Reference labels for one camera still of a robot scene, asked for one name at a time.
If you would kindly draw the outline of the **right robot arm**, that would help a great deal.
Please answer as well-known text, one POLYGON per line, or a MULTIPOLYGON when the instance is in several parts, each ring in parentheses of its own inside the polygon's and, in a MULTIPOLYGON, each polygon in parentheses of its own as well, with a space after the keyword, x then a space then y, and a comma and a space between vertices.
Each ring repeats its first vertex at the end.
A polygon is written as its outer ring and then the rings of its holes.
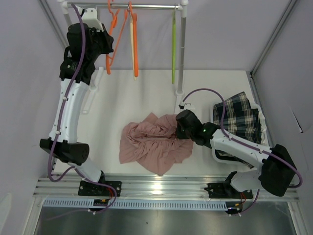
POLYGON ((284 146, 277 144, 269 147, 242 139, 211 122, 201 123, 190 110, 180 112, 176 121, 178 139, 190 139, 199 146, 226 152, 255 168, 230 173, 223 186, 226 196, 232 198, 248 189, 263 188, 272 195, 282 197, 291 187, 296 167, 284 146))

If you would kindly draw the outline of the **pink pleated skirt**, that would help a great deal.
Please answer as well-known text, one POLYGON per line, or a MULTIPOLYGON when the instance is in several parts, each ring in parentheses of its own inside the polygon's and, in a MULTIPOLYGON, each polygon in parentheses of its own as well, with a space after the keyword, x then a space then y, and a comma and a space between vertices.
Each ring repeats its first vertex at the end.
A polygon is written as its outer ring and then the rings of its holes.
POLYGON ((120 163, 137 162, 149 172, 164 175, 192 155, 194 143, 178 139, 176 130, 176 115, 150 113, 142 122, 130 122, 121 134, 120 163))

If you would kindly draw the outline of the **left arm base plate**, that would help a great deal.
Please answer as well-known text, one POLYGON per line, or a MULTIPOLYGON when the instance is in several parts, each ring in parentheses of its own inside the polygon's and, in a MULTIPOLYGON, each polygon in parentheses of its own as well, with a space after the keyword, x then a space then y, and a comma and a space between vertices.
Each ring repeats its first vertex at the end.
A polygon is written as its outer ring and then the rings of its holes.
POLYGON ((105 184, 107 186, 100 186, 90 183, 86 180, 81 180, 78 195, 79 196, 100 196, 100 197, 119 197, 122 190, 121 181, 107 181, 103 171, 101 172, 100 179, 98 181, 100 184, 105 184))

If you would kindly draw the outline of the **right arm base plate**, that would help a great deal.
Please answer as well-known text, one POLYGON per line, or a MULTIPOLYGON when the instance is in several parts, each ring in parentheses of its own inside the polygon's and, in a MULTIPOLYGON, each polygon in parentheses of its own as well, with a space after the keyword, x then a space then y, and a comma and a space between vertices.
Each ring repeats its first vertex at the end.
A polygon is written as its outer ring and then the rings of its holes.
POLYGON ((233 186, 230 185, 231 179, 237 171, 233 171, 222 183, 208 183, 207 187, 204 188, 208 192, 209 198, 211 199, 252 199, 253 194, 250 190, 243 192, 237 191, 233 186))

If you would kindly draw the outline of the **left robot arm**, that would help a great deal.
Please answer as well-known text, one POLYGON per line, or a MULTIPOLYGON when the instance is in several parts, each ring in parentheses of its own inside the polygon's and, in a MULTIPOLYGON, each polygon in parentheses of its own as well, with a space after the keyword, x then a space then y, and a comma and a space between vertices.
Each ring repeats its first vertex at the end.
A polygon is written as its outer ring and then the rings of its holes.
POLYGON ((104 174, 89 159, 89 145, 78 142, 77 128, 95 71, 94 63, 100 55, 113 52, 113 37, 104 27, 75 23, 69 26, 67 39, 69 45, 60 66, 61 91, 56 118, 48 138, 40 140, 40 148, 49 154, 47 169, 51 181, 60 181, 51 175, 52 159, 56 158, 90 181, 89 190, 100 196, 106 191, 104 174))

